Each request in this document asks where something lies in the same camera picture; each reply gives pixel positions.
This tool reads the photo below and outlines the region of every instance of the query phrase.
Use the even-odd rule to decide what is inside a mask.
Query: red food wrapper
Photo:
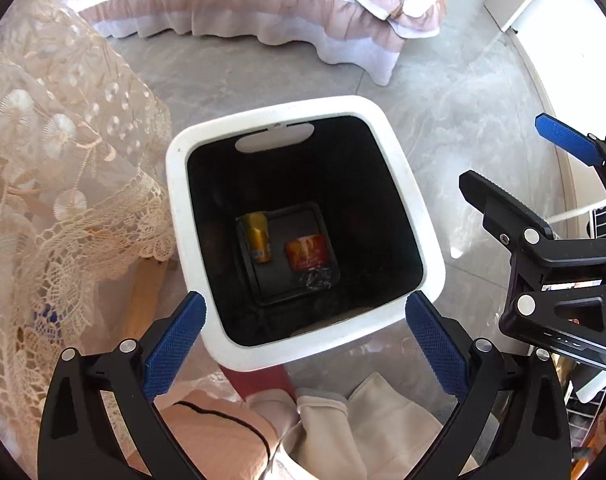
[[[323,235],[303,236],[292,240],[285,244],[285,252],[293,272],[324,266],[330,259]]]

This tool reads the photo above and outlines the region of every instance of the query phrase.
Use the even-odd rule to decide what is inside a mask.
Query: bed
[[[404,42],[438,34],[445,0],[62,0],[98,32],[123,38],[173,29],[265,44],[307,41],[320,59],[350,62],[386,85]]]

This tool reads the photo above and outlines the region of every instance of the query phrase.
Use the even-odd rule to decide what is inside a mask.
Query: trash can
[[[225,367],[255,370],[347,343],[402,319],[412,291],[434,301],[443,288],[419,188],[369,100],[315,99],[196,124],[171,143],[166,165],[185,282],[206,298],[203,341]],[[271,256],[258,262],[247,218],[266,222],[257,243]],[[291,261],[288,242],[300,248],[310,236],[322,238],[321,278]]]

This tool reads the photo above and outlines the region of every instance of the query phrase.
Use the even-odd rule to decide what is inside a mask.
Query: lace curtain
[[[14,1],[0,23],[0,436],[32,476],[60,351],[109,333],[99,285],[174,252],[170,138],[165,104],[89,25],[58,0]]]

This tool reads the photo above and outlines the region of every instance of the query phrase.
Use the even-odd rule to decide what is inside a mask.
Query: black stripe
[[[187,406],[188,408],[191,408],[192,410],[194,410],[197,413],[200,413],[201,415],[217,415],[222,418],[226,418],[227,420],[233,420],[237,424],[240,424],[244,428],[247,428],[251,432],[255,433],[258,436],[258,438],[260,438],[260,440],[265,445],[265,451],[267,452],[268,462],[272,458],[272,453],[270,452],[270,444],[267,442],[267,439],[264,436],[262,436],[262,433],[259,430],[257,430],[251,424],[245,422],[244,420],[242,420],[240,418],[236,418],[231,415],[227,415],[227,413],[217,412],[216,410],[204,410],[203,408],[198,407],[196,404],[193,404],[192,402],[187,402],[186,400],[179,400],[178,402],[174,402],[174,405],[176,405],[176,404],[180,404],[181,406]]]
[[[601,207],[600,209],[596,209],[595,213],[596,213],[596,216],[604,215],[606,213],[606,206]]]

